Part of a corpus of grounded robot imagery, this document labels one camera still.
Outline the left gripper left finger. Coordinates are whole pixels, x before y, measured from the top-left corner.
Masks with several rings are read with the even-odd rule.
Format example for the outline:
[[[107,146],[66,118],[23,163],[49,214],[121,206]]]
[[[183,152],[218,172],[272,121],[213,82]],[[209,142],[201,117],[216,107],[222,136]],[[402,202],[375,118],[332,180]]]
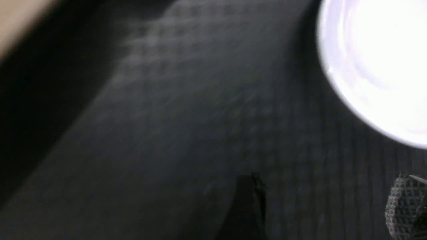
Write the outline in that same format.
[[[266,185],[259,173],[238,176],[235,194],[216,240],[267,240]]]

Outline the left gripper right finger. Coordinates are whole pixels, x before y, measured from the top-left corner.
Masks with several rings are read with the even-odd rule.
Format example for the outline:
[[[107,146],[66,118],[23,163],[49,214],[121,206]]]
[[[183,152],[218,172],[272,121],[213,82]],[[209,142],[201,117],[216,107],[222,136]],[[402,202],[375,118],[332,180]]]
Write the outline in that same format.
[[[385,222],[393,240],[425,240],[427,238],[425,179],[398,173],[386,202]]]

